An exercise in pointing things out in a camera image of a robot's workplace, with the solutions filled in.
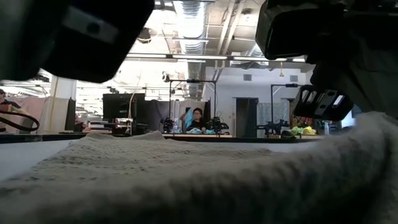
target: door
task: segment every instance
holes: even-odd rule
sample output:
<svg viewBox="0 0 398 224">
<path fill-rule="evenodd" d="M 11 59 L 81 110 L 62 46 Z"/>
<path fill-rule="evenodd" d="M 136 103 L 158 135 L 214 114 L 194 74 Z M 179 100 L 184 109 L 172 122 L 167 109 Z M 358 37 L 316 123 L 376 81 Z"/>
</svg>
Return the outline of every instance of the door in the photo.
<svg viewBox="0 0 398 224">
<path fill-rule="evenodd" d="M 258 98 L 237 98 L 236 99 L 236 137 L 256 138 L 257 137 L 257 104 Z"/>
</svg>

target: black monitor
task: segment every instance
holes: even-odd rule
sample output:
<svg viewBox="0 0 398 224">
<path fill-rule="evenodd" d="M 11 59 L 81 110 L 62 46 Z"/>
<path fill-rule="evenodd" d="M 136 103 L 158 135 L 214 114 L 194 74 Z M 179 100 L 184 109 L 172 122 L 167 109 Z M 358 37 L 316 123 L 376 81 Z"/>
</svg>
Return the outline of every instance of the black monitor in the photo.
<svg viewBox="0 0 398 224">
<path fill-rule="evenodd" d="M 128 118 L 129 102 L 132 93 L 104 94 L 103 95 L 103 117 L 106 119 Z M 138 122 L 145 119 L 145 94 L 135 93 L 131 101 L 131 117 L 137 118 Z"/>
</svg>

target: desk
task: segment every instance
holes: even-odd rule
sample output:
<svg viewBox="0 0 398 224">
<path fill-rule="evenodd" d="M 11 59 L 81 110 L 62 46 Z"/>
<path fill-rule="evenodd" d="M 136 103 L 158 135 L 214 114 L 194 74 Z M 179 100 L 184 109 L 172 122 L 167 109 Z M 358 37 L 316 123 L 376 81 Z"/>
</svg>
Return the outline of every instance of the desk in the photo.
<svg viewBox="0 0 398 224">
<path fill-rule="evenodd" d="M 163 137 L 178 138 L 231 138 L 230 134 L 162 134 Z"/>
</svg>

